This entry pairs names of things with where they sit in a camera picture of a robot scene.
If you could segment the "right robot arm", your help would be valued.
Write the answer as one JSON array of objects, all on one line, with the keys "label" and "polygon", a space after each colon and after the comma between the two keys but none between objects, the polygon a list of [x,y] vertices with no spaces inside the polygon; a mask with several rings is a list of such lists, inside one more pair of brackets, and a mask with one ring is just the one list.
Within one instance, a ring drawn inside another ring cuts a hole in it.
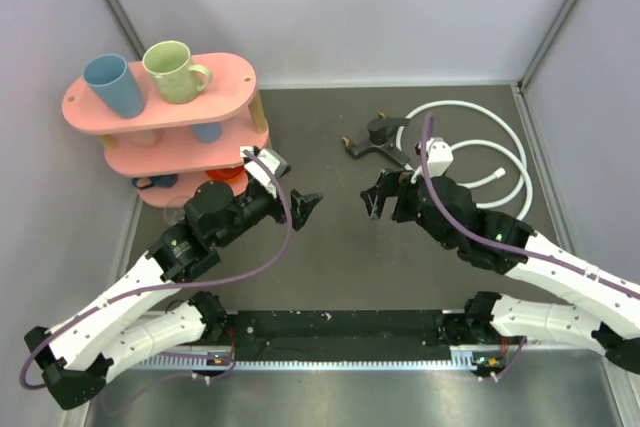
[{"label": "right robot arm", "polygon": [[384,170],[360,197],[370,219],[379,219],[393,198],[393,221],[416,224],[475,268],[536,286],[563,301],[531,302],[482,291],[466,302],[461,320],[443,323],[446,339],[469,335],[480,343],[535,339],[571,344],[638,373],[637,284],[572,255],[511,215],[477,207],[470,190],[445,175],[413,180],[407,171]]}]

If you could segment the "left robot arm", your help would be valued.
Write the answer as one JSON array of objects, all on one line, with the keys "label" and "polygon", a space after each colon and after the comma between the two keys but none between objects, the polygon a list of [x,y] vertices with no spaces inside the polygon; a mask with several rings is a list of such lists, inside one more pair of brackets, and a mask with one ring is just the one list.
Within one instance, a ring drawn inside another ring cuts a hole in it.
[{"label": "left robot arm", "polygon": [[168,349],[226,334],[227,313],[197,280],[226,247],[267,217],[300,230],[320,193],[292,191],[284,203],[251,180],[237,195],[221,181],[202,184],[168,228],[114,285],[73,318],[24,337],[45,388],[71,410],[93,399],[119,374]]}]

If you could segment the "black faucet mixer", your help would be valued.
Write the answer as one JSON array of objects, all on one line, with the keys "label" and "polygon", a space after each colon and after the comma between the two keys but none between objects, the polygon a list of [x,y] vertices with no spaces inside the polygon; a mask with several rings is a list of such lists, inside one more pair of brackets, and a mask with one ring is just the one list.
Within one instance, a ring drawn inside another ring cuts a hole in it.
[{"label": "black faucet mixer", "polygon": [[378,153],[399,166],[405,166],[409,157],[396,144],[396,134],[407,127],[411,120],[404,117],[389,117],[384,113],[370,120],[367,124],[368,137],[360,142],[353,142],[343,137],[345,151],[354,159],[369,153]]}]

